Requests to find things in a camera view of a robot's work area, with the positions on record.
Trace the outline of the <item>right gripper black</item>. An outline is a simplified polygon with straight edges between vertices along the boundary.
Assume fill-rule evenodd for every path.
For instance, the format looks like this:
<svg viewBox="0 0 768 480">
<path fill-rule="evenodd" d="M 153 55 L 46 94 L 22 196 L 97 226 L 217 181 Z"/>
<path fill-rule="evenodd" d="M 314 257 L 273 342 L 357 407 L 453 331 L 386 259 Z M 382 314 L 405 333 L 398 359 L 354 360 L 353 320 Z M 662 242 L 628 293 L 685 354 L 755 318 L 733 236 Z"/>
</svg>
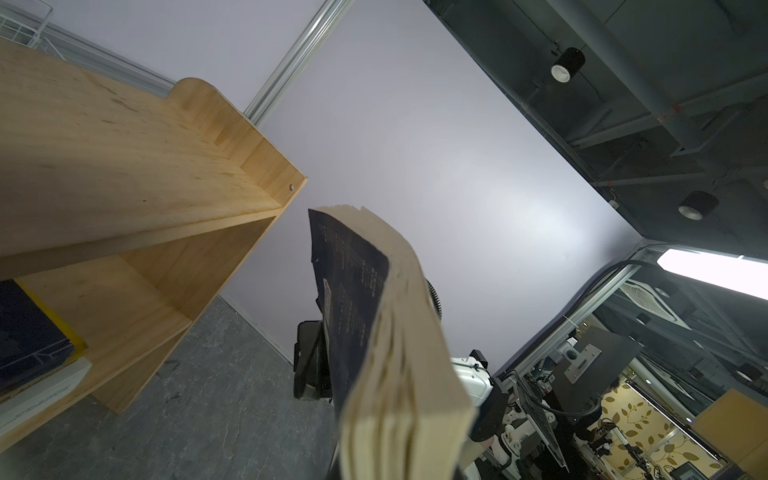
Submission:
<svg viewBox="0 0 768 480">
<path fill-rule="evenodd" d="M 297 327 L 293 357 L 293 395 L 299 400 L 331 399 L 330 365 L 322 320 Z"/>
</svg>

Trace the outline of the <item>dark blue book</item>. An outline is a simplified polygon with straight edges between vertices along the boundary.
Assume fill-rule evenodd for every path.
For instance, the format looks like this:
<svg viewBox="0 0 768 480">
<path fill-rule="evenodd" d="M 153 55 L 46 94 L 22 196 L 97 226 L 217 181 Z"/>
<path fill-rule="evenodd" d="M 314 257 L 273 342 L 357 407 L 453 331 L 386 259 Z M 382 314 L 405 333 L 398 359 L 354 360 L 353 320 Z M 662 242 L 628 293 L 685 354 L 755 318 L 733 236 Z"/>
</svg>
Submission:
<svg viewBox="0 0 768 480">
<path fill-rule="evenodd" d="M 451 479 L 476 410 L 410 243 L 365 208 L 309 213 L 345 479 Z"/>
<path fill-rule="evenodd" d="M 61 366 L 73 352 L 14 280 L 1 282 L 1 395 Z"/>
</svg>

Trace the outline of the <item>white book black lettering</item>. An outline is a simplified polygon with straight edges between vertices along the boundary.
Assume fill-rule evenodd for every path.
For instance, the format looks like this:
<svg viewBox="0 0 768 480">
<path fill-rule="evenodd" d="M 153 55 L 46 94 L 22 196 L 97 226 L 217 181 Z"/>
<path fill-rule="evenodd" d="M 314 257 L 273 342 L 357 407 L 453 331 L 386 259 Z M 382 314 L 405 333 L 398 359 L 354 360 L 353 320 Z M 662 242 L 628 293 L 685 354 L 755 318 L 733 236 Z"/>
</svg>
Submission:
<svg viewBox="0 0 768 480">
<path fill-rule="evenodd" d="M 1 438 L 22 423 L 70 394 L 85 378 L 92 363 L 81 357 L 1 402 Z"/>
</svg>

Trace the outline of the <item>yellow book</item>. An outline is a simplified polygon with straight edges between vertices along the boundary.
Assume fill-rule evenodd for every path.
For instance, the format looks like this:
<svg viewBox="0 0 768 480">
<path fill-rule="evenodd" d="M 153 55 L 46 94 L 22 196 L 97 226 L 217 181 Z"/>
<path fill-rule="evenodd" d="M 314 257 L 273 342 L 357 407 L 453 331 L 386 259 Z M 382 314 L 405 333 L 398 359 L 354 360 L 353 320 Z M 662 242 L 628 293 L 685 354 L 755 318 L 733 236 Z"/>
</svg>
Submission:
<svg viewBox="0 0 768 480">
<path fill-rule="evenodd" d="M 88 349 L 88 345 L 85 340 L 69 325 L 67 324 L 51 307 L 45 304 L 38 295 L 25 286 L 20 280 L 15 279 L 14 282 L 24 291 L 27 297 L 36 305 L 36 307 L 46 315 L 46 317 L 56 326 L 56 328 L 67 337 L 69 342 L 74 347 L 74 352 L 64 362 L 65 365 L 72 363 L 73 361 L 81 358 L 85 351 Z"/>
</svg>

